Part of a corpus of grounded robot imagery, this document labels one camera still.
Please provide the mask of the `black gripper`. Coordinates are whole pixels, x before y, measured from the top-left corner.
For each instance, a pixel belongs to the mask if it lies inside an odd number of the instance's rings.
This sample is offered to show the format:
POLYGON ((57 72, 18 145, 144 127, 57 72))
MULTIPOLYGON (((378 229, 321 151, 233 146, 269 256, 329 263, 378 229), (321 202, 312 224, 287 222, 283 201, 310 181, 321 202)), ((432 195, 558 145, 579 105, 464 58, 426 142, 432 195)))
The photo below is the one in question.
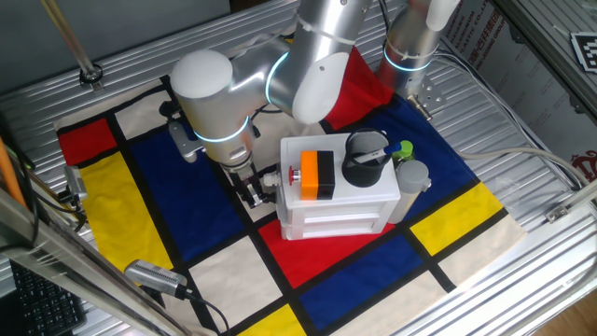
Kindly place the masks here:
POLYGON ((241 199, 251 207, 262 205, 262 188, 252 161, 227 168, 241 199))

